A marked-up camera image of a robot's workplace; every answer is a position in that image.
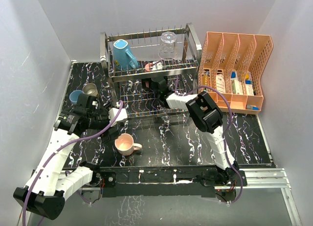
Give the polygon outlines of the dusty pink tumbler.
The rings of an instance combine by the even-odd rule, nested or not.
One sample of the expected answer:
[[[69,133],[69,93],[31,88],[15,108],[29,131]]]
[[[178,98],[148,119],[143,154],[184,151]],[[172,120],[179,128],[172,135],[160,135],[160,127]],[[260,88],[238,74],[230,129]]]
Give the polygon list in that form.
[[[146,64],[145,69],[144,69],[144,72],[151,72],[151,71],[149,70],[149,66],[150,66],[150,63]]]

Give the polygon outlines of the cream and brown steel cup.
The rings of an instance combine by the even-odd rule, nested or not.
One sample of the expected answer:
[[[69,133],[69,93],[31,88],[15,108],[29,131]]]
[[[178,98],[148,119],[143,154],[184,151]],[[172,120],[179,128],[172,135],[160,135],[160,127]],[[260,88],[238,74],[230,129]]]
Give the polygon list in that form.
[[[98,96],[97,86],[94,83],[88,83],[83,86],[83,93],[91,96]]]

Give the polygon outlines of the light blue tumbler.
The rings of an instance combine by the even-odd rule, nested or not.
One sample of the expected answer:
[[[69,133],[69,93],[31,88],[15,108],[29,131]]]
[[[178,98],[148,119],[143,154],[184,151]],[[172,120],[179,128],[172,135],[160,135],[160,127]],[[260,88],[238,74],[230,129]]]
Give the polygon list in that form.
[[[70,99],[70,102],[73,104],[73,105],[76,105],[77,101],[78,101],[78,97],[80,94],[82,94],[83,91],[82,90],[74,90],[73,92],[70,93],[69,95],[69,99]]]

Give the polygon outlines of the peach handled mug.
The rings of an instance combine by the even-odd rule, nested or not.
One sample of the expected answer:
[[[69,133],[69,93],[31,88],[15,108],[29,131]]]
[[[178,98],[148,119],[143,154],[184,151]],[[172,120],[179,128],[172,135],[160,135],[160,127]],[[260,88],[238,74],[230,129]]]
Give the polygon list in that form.
[[[114,142],[118,152],[123,156],[129,156],[134,151],[142,149],[142,145],[134,143],[134,139],[130,134],[121,134]]]

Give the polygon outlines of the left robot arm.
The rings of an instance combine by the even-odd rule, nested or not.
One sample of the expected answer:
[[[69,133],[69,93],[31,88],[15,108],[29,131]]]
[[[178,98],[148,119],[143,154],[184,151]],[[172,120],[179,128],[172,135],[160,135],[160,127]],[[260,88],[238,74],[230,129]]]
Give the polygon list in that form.
[[[13,197],[22,207],[22,224],[26,213],[56,219],[66,200],[85,184],[97,186],[101,181],[99,166],[82,162],[65,178],[59,176],[76,143],[109,135],[116,123],[127,119],[123,102],[101,106],[97,97],[81,93],[77,101],[62,110],[53,126],[46,151],[24,187],[18,187]]]

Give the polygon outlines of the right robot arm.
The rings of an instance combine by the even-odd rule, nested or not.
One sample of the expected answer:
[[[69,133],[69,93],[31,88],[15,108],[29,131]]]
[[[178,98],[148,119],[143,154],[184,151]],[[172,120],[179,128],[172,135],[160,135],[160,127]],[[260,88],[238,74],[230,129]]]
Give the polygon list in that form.
[[[161,106],[189,111],[194,124],[207,137],[214,153],[218,181],[223,185],[230,185],[237,175],[243,187],[238,163],[224,137],[223,113],[210,94],[205,90],[199,94],[179,93],[168,87],[165,77],[142,79],[141,82],[144,89],[154,92]]]

